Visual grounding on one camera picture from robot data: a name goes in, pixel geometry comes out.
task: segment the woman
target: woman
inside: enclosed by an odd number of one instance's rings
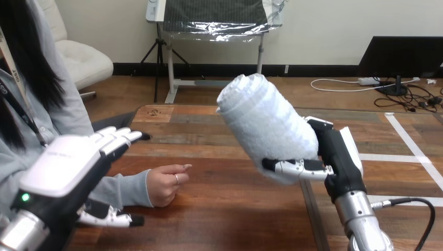
[[[8,69],[14,68],[3,57],[7,50],[3,46],[0,84],[9,89],[36,124],[32,130],[17,111],[19,108],[0,95],[0,212],[11,217],[9,207],[19,180],[43,152],[41,141],[51,143],[62,134],[91,135],[94,131],[35,0],[0,0],[0,28],[21,78],[16,83]],[[188,181],[186,169],[190,166],[163,166],[134,176],[103,177],[90,198],[117,208],[164,207]]]

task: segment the robotic finger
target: robotic finger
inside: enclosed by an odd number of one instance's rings
[[[301,179],[323,181],[327,175],[334,174],[331,166],[324,167],[323,162],[311,159],[277,161],[265,158],[262,165],[266,170],[293,181]]]
[[[124,152],[138,140],[149,140],[151,136],[139,131],[131,131],[130,128],[116,129],[107,127],[89,137],[92,139],[100,152],[109,156],[112,161],[120,158]]]
[[[135,227],[143,226],[143,216],[131,215],[112,206],[94,200],[87,200],[80,213],[78,223],[91,226]]]

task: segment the light blue shirt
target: light blue shirt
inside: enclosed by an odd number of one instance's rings
[[[43,54],[52,70],[62,79],[59,83],[65,91],[63,95],[65,105],[60,108],[51,107],[49,111],[46,111],[22,77],[33,119],[48,143],[63,134],[91,135],[94,132],[85,106],[55,47],[43,11],[35,0],[27,0],[27,2],[34,12]],[[11,75],[0,70],[0,78],[20,105],[26,107],[25,100]],[[44,148],[40,145],[36,134],[23,122],[9,103],[6,102],[6,104],[23,135],[26,146],[25,151],[11,149],[0,135],[0,212],[11,216],[9,207],[18,192],[19,180],[40,156]],[[149,170],[146,170],[134,176],[118,174],[115,177],[103,177],[89,197],[117,208],[123,206],[152,207],[146,184],[148,172]]]

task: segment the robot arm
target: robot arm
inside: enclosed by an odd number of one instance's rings
[[[84,203],[111,163],[140,139],[150,136],[109,127],[89,137],[64,135],[54,140],[20,181],[11,207],[17,216],[1,233],[0,250],[37,250],[53,235],[66,233],[66,239],[57,240],[59,245],[54,248],[61,249],[80,216],[86,222],[93,217],[90,222],[100,225],[98,214]],[[102,222],[109,214],[133,222],[130,215],[107,207]]]
[[[366,195],[362,162],[349,128],[336,131],[328,121],[314,117],[305,120],[316,132],[322,160],[264,159],[263,167],[285,177],[324,180],[349,238],[349,250],[393,250]]]

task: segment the chair leg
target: chair leg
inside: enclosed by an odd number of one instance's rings
[[[80,94],[80,97],[82,99],[86,99],[86,98],[89,98],[89,97],[95,98],[95,97],[97,97],[97,93],[96,92],[82,93],[82,94]]]

